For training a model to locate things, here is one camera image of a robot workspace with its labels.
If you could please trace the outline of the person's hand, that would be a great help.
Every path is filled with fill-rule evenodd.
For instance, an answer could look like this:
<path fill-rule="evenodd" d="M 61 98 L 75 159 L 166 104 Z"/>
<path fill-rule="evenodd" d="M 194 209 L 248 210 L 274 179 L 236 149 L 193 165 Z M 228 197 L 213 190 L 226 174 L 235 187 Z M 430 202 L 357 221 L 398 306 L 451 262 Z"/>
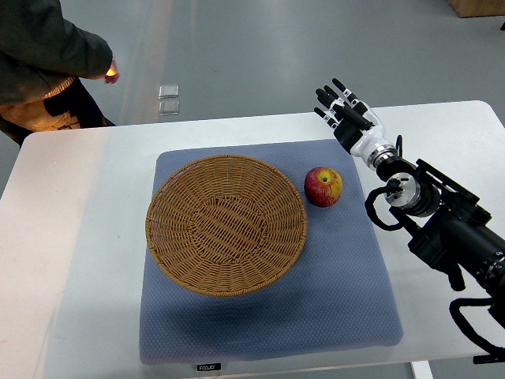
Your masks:
<path fill-rule="evenodd" d="M 115 60 L 115 58 L 113 58 L 112 62 L 110 64 L 110 68 L 108 69 L 107 73 L 105 74 L 104 81 L 106 84 L 115 84 L 118 81 L 119 77 L 120 77 L 120 74 L 118 72 L 116 60 Z"/>

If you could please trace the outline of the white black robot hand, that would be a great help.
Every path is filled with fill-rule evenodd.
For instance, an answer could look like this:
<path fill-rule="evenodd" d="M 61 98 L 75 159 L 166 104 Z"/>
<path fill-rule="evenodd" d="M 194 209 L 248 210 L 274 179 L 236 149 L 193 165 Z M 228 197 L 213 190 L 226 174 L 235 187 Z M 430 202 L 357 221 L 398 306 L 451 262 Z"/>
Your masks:
<path fill-rule="evenodd" d="M 397 148 L 384 136 L 384 127 L 372 108 L 341 81 L 316 90 L 323 106 L 314 112 L 333 130 L 340 145 L 352 156 L 361 158 L 369 167 L 378 166 L 381 159 L 398 154 Z"/>

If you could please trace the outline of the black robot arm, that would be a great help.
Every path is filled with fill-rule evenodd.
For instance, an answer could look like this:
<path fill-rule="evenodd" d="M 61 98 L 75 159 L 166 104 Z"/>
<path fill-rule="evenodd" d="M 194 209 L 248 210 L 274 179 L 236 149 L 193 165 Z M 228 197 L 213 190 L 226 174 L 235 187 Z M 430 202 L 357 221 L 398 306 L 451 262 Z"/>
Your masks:
<path fill-rule="evenodd" d="M 453 290 L 464 290 L 468 272 L 503 302 L 504 240 L 488 228 L 490 213 L 476 195 L 421 159 L 404 160 L 399 149 L 387 144 L 369 159 L 385 183 L 365 201 L 369 219 L 385 231 L 406 230 L 410 252 L 446 274 Z"/>

